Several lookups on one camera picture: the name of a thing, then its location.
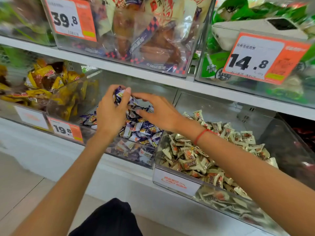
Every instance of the white floor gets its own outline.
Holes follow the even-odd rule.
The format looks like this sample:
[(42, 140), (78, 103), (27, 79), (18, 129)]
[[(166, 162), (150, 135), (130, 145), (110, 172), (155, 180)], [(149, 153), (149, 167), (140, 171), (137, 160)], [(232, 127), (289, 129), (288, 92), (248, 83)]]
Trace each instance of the white floor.
[[(54, 182), (24, 170), (11, 156), (0, 153), (0, 236), (10, 235), (53, 187)], [(85, 195), (72, 223), (79, 226), (104, 201)], [(144, 236), (184, 236), (178, 231), (137, 216)]]

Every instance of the price label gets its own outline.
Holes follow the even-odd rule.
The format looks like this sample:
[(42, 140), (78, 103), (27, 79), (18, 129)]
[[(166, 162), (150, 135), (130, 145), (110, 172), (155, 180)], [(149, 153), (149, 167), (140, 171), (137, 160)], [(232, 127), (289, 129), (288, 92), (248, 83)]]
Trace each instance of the price label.
[(97, 41), (88, 1), (46, 0), (46, 3), (53, 27), (58, 34)]
[(48, 117), (53, 131), (57, 135), (83, 142), (80, 127)]
[(281, 84), (311, 45), (241, 32), (223, 73)]
[(23, 122), (46, 130), (49, 129), (45, 117), (41, 112), (35, 112), (33, 110), (18, 106), (14, 106), (14, 108)]
[(190, 196), (195, 196), (197, 190), (200, 188), (200, 184), (185, 178), (173, 175), (167, 171), (155, 168), (153, 173), (153, 182), (160, 183), (174, 190), (180, 191)]

